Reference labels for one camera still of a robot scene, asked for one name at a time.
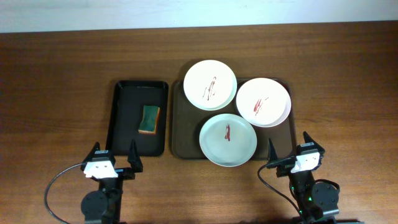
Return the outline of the pink plate with red smear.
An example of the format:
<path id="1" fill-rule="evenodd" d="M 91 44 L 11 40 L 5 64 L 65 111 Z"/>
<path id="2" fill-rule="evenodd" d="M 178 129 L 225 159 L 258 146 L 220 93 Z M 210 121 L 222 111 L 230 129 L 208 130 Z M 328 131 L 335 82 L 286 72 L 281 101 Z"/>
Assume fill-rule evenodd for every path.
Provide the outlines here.
<path id="1" fill-rule="evenodd" d="M 285 87 L 270 78 L 246 81 L 236 95 L 239 114 L 252 125 L 271 128 L 284 122 L 292 109 Z"/>

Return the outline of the cream plate with red smear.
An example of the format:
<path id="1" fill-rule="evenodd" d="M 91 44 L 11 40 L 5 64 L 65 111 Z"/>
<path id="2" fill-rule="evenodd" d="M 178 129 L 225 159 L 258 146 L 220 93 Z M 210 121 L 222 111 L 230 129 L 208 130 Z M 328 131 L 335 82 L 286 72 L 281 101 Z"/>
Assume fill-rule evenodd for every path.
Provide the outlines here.
<path id="1" fill-rule="evenodd" d="M 224 108 L 236 95 L 236 75 L 218 60 L 202 60 L 188 69 L 183 91 L 189 102 L 205 111 Z"/>

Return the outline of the grey plate with red smear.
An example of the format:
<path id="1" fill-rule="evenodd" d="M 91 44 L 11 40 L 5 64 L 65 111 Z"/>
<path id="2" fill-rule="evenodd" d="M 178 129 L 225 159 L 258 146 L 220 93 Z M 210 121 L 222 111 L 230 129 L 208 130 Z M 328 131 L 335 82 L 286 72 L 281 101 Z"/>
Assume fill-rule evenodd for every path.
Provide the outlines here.
<path id="1" fill-rule="evenodd" d="M 254 128 L 235 114 L 219 114 L 210 118 L 201 128 L 199 143 L 208 160 L 223 167 L 246 163 L 257 148 Z"/>

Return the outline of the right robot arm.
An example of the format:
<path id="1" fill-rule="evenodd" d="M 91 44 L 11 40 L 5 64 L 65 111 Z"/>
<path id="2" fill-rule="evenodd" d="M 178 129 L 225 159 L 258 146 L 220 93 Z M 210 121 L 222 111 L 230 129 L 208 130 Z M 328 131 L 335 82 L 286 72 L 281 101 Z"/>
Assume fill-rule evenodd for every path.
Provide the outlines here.
<path id="1" fill-rule="evenodd" d="M 259 180 L 273 192 L 286 199 L 298 213 L 292 223 L 359 223 L 358 220 L 337 220 L 340 186 L 331 180 L 314 179 L 312 172 L 317 170 L 324 157 L 325 149 L 319 145 L 307 132 L 303 132 L 304 143 L 299 144 L 296 153 L 279 159 L 272 141 L 268 140 L 267 164 L 259 168 Z M 289 178 L 288 198 L 268 184 L 262 177 L 263 169 L 277 169 L 278 177 Z"/>

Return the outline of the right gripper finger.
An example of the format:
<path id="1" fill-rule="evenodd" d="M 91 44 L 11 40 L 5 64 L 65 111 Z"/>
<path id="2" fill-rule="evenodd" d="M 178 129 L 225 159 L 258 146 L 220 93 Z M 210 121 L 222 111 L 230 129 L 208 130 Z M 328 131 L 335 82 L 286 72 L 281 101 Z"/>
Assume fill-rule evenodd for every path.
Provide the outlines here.
<path id="1" fill-rule="evenodd" d="M 278 160 L 275 147 L 270 138 L 268 139 L 268 148 L 269 148 L 268 162 L 274 162 Z"/>
<path id="2" fill-rule="evenodd" d="M 304 149 L 306 151 L 309 150 L 317 150 L 320 154 L 325 153 L 325 149 L 319 145 L 306 131 L 303 132 L 303 138 L 305 141 Z"/>

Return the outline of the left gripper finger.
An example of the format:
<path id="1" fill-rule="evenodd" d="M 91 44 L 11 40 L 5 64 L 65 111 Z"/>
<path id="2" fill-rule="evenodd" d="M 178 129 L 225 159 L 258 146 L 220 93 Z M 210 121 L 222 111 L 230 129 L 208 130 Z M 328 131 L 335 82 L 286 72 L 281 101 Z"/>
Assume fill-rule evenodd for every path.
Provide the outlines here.
<path id="1" fill-rule="evenodd" d="M 135 140 L 131 141 L 129 154 L 127 156 L 127 161 L 128 163 L 130 163 L 131 169 L 133 170 L 134 173 L 143 172 L 143 164 L 141 158 L 138 155 Z"/>
<path id="2" fill-rule="evenodd" d="M 92 150 L 88 153 L 88 155 L 82 161 L 81 166 L 80 166 L 80 170 L 84 170 L 85 169 L 87 163 L 91 162 L 92 159 L 94 158 L 95 152 L 99 151 L 99 150 L 100 150 L 100 144 L 99 144 L 99 142 L 95 142 Z"/>

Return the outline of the green orange sponge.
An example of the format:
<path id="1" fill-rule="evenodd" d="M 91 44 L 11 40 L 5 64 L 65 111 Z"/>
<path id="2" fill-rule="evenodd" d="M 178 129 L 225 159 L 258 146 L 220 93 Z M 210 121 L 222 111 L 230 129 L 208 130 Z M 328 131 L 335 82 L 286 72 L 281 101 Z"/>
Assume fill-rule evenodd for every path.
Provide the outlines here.
<path id="1" fill-rule="evenodd" d="M 158 106 L 144 105 L 138 132 L 140 134 L 156 134 L 159 116 L 160 108 Z"/>

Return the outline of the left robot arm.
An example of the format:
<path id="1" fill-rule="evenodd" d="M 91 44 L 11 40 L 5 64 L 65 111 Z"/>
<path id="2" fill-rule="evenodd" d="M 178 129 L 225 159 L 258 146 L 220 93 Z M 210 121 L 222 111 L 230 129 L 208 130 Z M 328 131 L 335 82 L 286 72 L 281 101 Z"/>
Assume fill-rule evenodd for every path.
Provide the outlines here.
<path id="1" fill-rule="evenodd" d="M 129 167 L 115 168 L 114 154 L 109 150 L 102 151 L 99 143 L 95 143 L 85 157 L 81 170 L 87 178 L 99 184 L 98 190 L 86 194 L 81 201 L 85 223 L 121 223 L 123 182 L 135 179 L 135 174 L 143 171 L 134 141 L 130 144 L 127 161 Z"/>

